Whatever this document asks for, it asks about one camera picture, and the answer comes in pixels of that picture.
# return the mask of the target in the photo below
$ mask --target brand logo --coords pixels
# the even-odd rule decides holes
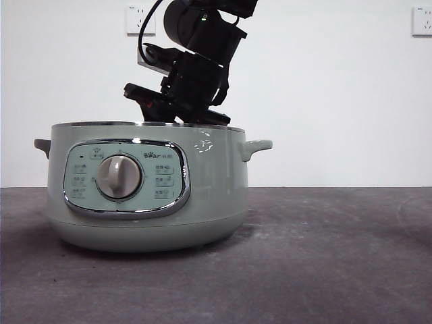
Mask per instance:
[[[154,154],[154,152],[144,153],[145,159],[172,159],[172,154]]]

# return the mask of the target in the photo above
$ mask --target button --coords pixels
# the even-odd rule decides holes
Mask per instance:
[[[156,190],[155,199],[170,199],[174,197],[174,191],[169,189]]]
[[[101,160],[103,159],[103,151],[99,147],[95,147],[90,152],[90,158],[92,160]]]
[[[72,185],[73,186],[85,186],[86,177],[83,175],[76,175],[72,179]]]
[[[72,189],[72,198],[87,198],[86,188],[74,188]]]
[[[87,165],[75,164],[74,173],[75,174],[87,174]]]
[[[170,165],[156,165],[156,174],[174,174],[174,168]]]
[[[170,175],[156,178],[156,187],[172,187],[172,186],[174,186],[174,179]]]

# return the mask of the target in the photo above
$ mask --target metal rim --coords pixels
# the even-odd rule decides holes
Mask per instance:
[[[159,122],[131,122],[131,121],[79,121],[75,123],[55,124],[53,128],[60,127],[80,127],[80,126],[163,126],[163,127],[180,127],[180,128],[204,128],[212,130],[229,130],[232,132],[245,133],[241,128],[220,126],[220,125],[199,125],[199,124],[181,124],[181,123],[159,123]]]

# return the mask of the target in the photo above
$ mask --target control panel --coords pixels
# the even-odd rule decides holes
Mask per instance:
[[[189,197],[186,156],[176,144],[138,138],[80,143],[67,157],[63,190],[71,208],[97,217],[169,215]]]

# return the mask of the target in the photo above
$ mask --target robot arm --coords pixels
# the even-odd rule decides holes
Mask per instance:
[[[236,26],[238,21],[231,24],[223,20],[218,10],[234,14],[239,20],[250,17],[256,4],[257,0],[172,1],[165,12],[165,31],[172,41],[193,53],[142,44],[144,23],[138,62],[166,77],[160,93],[127,84],[125,97],[141,106],[148,122],[174,122],[179,117],[186,123],[228,125],[228,116],[209,107],[222,104],[226,98],[230,62],[247,33]]]

